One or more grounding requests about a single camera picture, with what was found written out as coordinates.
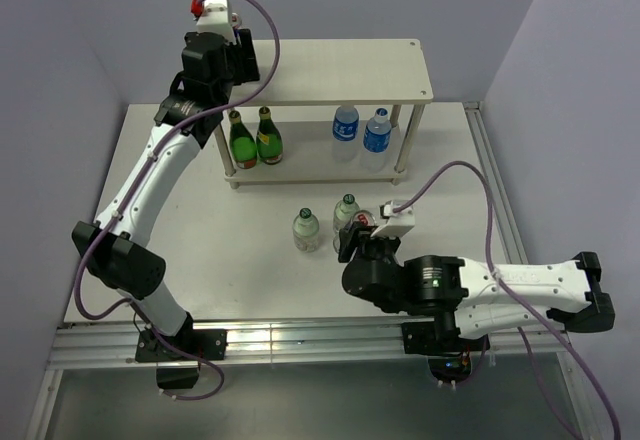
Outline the red bull can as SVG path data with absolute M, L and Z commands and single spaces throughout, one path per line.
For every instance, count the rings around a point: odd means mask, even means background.
M 237 13 L 232 13 L 231 14 L 231 26 L 234 30 L 238 30 L 242 27 L 243 25 L 243 20 L 241 18 L 241 16 Z
M 356 211 L 351 217 L 351 222 L 353 224 L 359 223 L 367 227 L 376 227 L 378 225 L 375 215 L 366 209 Z

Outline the clear glass bottle green cap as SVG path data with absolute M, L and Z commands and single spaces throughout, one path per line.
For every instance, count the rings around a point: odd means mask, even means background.
M 294 244 L 305 253 L 315 251 L 319 246 L 320 225 L 309 208 L 302 208 L 292 224 Z

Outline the blue label water bottle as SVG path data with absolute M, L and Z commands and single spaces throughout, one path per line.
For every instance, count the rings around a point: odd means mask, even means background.
M 332 124 L 332 157 L 336 162 L 347 163 L 357 153 L 359 113 L 353 105 L 342 105 L 334 114 Z
M 383 168 L 391 140 L 391 130 L 388 110 L 378 108 L 367 121 L 364 130 L 360 164 L 367 171 L 375 173 Z

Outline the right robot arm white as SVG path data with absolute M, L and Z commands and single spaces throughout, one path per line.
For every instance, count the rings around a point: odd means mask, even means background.
M 487 264 L 464 257 L 424 255 L 399 263 L 397 238 L 378 237 L 355 223 L 339 234 L 342 286 L 388 314 L 430 317 L 433 338 L 457 348 L 498 330 L 553 321 L 567 332 L 613 328 L 615 310 L 602 291 L 594 252 L 557 264 Z

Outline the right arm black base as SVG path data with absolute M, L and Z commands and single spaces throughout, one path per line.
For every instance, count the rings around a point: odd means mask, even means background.
M 488 335 L 478 339 L 461 336 L 452 312 L 436 314 L 431 320 L 400 324 L 404 353 L 427 359 L 439 389 L 456 391 L 479 371 L 490 349 Z

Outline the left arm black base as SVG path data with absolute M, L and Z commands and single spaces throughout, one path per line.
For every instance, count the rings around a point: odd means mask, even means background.
M 153 327 L 140 329 L 134 361 L 156 364 L 156 385 L 161 395 L 175 401 L 198 401 L 222 390 L 226 377 L 216 362 L 225 359 L 226 348 L 225 329 L 195 329 L 188 317 L 174 337 L 164 336 Z M 196 386 L 204 367 L 218 375 L 218 384 L 207 393 L 186 394 Z

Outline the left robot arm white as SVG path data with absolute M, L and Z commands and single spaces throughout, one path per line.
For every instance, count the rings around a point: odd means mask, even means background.
M 233 87 L 260 78 L 246 28 L 238 29 L 232 42 L 211 32 L 189 32 L 181 60 L 124 185 L 94 221 L 78 222 L 72 231 L 81 256 L 76 277 L 89 272 L 116 291 L 160 332 L 159 348 L 172 359 L 193 351 L 192 319 L 164 282 L 165 260 L 147 245 L 173 187 L 231 107 Z

